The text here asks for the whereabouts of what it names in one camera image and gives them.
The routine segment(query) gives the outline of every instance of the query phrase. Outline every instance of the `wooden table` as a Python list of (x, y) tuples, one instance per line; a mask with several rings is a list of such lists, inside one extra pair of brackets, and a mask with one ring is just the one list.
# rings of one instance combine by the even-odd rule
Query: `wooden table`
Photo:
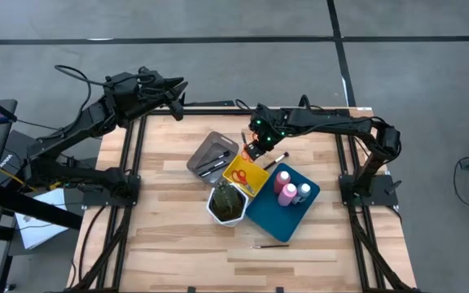
[[(369, 108), (350, 108), (350, 113), (372, 116)], [(205, 205), (211, 187), (191, 174), (186, 162), (212, 131), (241, 143), (240, 130), (249, 134), (248, 123), (249, 116), (185, 116), (180, 122), (171, 116), (148, 117), (139, 169), (142, 190), (131, 217), (121, 291), (186, 291), (189, 286), (198, 292), (271, 292), (277, 286), (289, 292), (360, 291), (348, 210), (340, 200), (334, 135), (311, 133), (284, 139), (256, 162), (266, 165), (288, 151), (290, 156), (283, 162), (322, 189), (292, 235), (289, 248), (252, 249), (277, 241), (249, 219), (228, 228), (216, 225), (208, 215)], [(97, 168), (119, 165), (124, 136), (125, 130), (118, 129), (103, 138)], [(344, 139), (344, 147), (352, 172), (347, 141)], [(359, 147), (358, 151), (364, 162), (365, 155)], [(82, 239), (97, 210), (85, 212), (74, 256), (77, 267)], [(381, 254), (401, 280), (415, 286), (399, 218), (385, 207), (370, 210)], [(84, 272), (102, 251), (108, 214), (106, 208), (90, 233)], [(370, 285), (374, 286), (368, 252), (366, 260)], [(107, 286), (112, 283), (114, 265), (112, 255)]]

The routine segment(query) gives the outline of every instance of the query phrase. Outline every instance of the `white paper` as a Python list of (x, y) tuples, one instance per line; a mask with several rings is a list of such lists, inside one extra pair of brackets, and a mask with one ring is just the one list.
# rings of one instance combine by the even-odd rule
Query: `white paper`
[[(38, 195), (34, 197), (34, 199), (42, 201), (43, 203), (55, 204), (57, 208), (62, 208), (66, 211), (66, 205), (64, 205), (63, 189), (58, 188), (43, 195)], [(50, 223), (19, 213), (15, 214), (15, 218), (17, 219), (17, 224), (19, 225), (21, 230), (21, 238), (23, 239), (23, 245), (25, 249), (32, 249), (38, 246), (39, 244), (44, 243), (46, 240), (68, 229), (59, 225), (48, 225)], [(35, 228), (35, 226), (43, 225), (48, 226)]]

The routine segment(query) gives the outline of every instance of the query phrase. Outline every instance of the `metal bracket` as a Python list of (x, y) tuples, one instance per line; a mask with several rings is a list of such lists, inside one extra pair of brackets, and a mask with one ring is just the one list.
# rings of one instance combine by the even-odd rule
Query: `metal bracket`
[(113, 196), (110, 191), (101, 186), (81, 186), (79, 190), (84, 192), (82, 199), (84, 207), (90, 206), (110, 206), (127, 207), (136, 205), (138, 202), (138, 193), (140, 190), (140, 176), (129, 175), (128, 187), (131, 192), (129, 197)]
[(353, 190), (354, 175), (341, 175), (341, 202), (345, 206), (395, 206), (397, 205), (396, 191), (392, 190), (394, 182), (390, 175), (376, 175), (370, 187), (370, 197), (359, 196)]

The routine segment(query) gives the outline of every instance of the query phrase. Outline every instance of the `gray floor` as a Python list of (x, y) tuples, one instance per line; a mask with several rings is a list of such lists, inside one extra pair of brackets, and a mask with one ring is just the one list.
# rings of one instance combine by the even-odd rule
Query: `gray floor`
[[(469, 2), (337, 0), (344, 36), (469, 35)], [(314, 0), (0, 0), (0, 39), (331, 35), (325, 1)], [(469, 42), (345, 44), (357, 105), (373, 107), (402, 133), (389, 165), (419, 288), (469, 292), (469, 207), (454, 195), (454, 165), (469, 155)], [(85, 85), (53, 69), (80, 68), (93, 79), (146, 65), (184, 76), (188, 101), (241, 98), (293, 105), (302, 94), (345, 106), (333, 43), (0, 46), (0, 99), (17, 115), (52, 126), (71, 121)], [(93, 99), (102, 92), (93, 88)], [(30, 136), (43, 129), (16, 124)], [(99, 141), (70, 150), (96, 156)], [(469, 201), (469, 172), (458, 188)], [(18, 292), (62, 290), (77, 233), (15, 258)]]

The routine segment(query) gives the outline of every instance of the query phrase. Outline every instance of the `gray tray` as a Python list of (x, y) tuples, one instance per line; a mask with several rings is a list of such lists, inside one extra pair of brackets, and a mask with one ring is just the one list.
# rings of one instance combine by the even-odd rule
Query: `gray tray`
[[(202, 182), (209, 184), (210, 186), (214, 186), (218, 179), (221, 178), (221, 174), (224, 172), (227, 166), (229, 166), (229, 163), (235, 159), (235, 156), (238, 154), (238, 149), (238, 143), (233, 142), (229, 138), (221, 135), (216, 131), (213, 131), (205, 138), (204, 142), (202, 142), (198, 150), (196, 150), (189, 161), (187, 161), (187, 169), (195, 174), (200, 180), (202, 180)], [(196, 168), (201, 164), (217, 158), (224, 151), (229, 151), (229, 156), (215, 160), (214, 162), (198, 169)], [(205, 177), (199, 176), (200, 173), (206, 171), (208, 168), (214, 166), (214, 164), (219, 163), (222, 160), (228, 163), (224, 168), (221, 168)]]

